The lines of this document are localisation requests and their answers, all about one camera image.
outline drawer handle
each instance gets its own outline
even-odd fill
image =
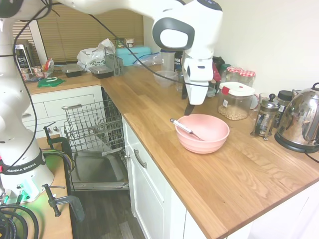
[[[24,113],[24,114],[22,115],[22,117],[29,117],[29,116],[31,116],[31,114],[29,114],[29,113]]]
[[[140,163],[140,165],[143,167],[143,168],[146,168],[148,163],[143,163],[143,161],[141,160],[140,156],[139,156],[139,151],[137,149],[134,149],[134,154],[135,154],[135,157],[136,159],[138,160],[138,162]]]
[[[63,106],[62,109],[63,110],[69,110],[69,109],[78,108],[78,107],[81,107],[81,106],[82,106],[81,104],[77,104],[77,105],[74,105],[74,106]]]

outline window blind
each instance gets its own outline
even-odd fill
[[[14,25],[13,25],[13,36],[16,37],[19,32],[22,30],[22,28],[25,26],[26,22],[22,22],[22,21],[17,21]],[[35,45],[34,45],[34,41],[33,41],[33,37],[31,34],[31,30],[30,27],[27,26],[26,29],[23,31],[23,33],[20,35],[19,40],[28,40],[30,47],[31,47],[31,54],[32,54],[32,58],[34,60],[34,63],[36,66],[40,65],[40,60],[38,57],[38,54],[36,52],[35,49]]]
[[[53,8],[61,17],[51,12],[38,20],[39,29],[48,57],[54,62],[77,61],[80,50],[97,47],[114,37],[89,15],[64,5]],[[129,10],[118,9],[96,16],[118,37],[134,38],[135,43],[144,43],[143,17]]]

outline open dishwasher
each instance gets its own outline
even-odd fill
[[[106,92],[103,101],[66,111],[65,134],[76,166],[76,191],[128,190],[122,116]]]

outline wire rack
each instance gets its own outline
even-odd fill
[[[110,97],[66,111],[65,133],[73,151],[119,152],[124,159],[122,116]]]
[[[115,54],[109,54],[107,53],[107,51],[108,51],[108,48],[105,47],[104,48],[105,65],[114,70],[115,76],[123,75],[124,74],[123,59],[120,57],[117,57]]]

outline blue container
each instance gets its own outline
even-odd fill
[[[151,49],[148,46],[131,47],[130,50],[138,57],[151,54]],[[124,66],[132,66],[136,58],[126,48],[117,48],[116,56],[123,59]]]

